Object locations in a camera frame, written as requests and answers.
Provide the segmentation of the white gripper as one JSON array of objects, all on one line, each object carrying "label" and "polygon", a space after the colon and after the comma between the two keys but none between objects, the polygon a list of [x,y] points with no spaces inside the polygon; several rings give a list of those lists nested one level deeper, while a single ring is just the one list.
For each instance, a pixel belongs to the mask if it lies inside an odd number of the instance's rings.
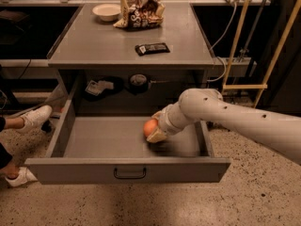
[{"label": "white gripper", "polygon": [[147,136],[149,143],[157,143],[166,139],[166,136],[173,136],[180,133],[186,126],[195,121],[183,114],[180,104],[168,105],[151,116],[158,120],[158,126]]}]

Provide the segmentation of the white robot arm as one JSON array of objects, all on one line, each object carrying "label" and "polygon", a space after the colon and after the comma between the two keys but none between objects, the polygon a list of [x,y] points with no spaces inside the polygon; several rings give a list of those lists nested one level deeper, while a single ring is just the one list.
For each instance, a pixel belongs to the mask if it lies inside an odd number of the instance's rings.
[{"label": "white robot arm", "polygon": [[197,121],[215,122],[301,164],[301,118],[223,101],[215,89],[187,89],[177,103],[156,112],[144,125],[157,143]]}]

